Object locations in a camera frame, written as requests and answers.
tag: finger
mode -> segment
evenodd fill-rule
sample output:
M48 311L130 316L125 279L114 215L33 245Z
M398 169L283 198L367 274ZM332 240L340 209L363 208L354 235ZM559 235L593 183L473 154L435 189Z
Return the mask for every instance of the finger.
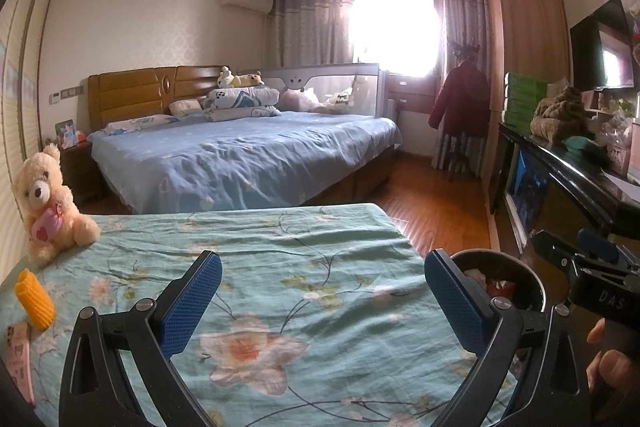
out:
M640 383L640 369L629 357L616 350L607 351L598 367L605 382L621 393L629 393Z
M600 319L596 323L596 325L593 327L593 330L591 330L587 335L587 342L589 344L599 344L602 342L603 336L604 336L604 319Z
M602 351L600 351L596 357L591 360L589 367L587 367L587 383L589 384L589 392L593 393L596 385L596 378L598 377L598 367L600 366L600 360L602 359Z

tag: picture frame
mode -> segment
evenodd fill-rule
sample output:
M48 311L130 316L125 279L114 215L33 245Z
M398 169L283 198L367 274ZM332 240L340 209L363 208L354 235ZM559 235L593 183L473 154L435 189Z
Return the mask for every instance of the picture frame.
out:
M62 150L78 145L76 126L73 120L65 120L56 124L56 143Z

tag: sunlight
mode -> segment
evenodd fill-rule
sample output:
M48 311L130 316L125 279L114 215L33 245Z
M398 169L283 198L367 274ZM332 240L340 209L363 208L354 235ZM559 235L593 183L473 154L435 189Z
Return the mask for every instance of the sunlight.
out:
M620 71L620 62L618 57L610 51L603 50L604 70L607 76L607 87L619 86L622 83L622 72Z
M356 0L351 26L359 62L425 76L438 58L440 19L433 0Z

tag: nightstand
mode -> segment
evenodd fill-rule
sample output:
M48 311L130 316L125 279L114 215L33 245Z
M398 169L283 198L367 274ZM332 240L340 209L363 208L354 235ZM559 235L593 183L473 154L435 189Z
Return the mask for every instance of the nightstand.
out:
M386 91L386 97L396 100L399 110L429 114L436 99L436 81L432 76L390 74Z
M63 183L71 188L76 204L102 197L102 176L85 141L60 152Z

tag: bed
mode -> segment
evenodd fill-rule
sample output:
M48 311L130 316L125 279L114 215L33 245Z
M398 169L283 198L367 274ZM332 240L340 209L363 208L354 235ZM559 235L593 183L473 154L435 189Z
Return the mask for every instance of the bed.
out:
M222 258L222 285L172 361L218 427L427 426L474 362L422 259L372 204L95 219L98 243L36 272L56 306L55 323L31 342L36 413L47 426L58 424L79 310L130 309L207 249ZM25 319L12 287L21 268L0 286L2 331ZM162 425L127 355L143 410ZM486 425L513 389L508 377Z
M319 90L341 90L363 78L360 114L286 112L224 123L200 115L119 136L100 131L114 121L166 113L175 100L203 97L219 73L218 66L178 66L89 77L92 156L133 213L348 203L388 177L399 133L380 118L384 74L376 64L266 72L268 85L292 75L296 87Z

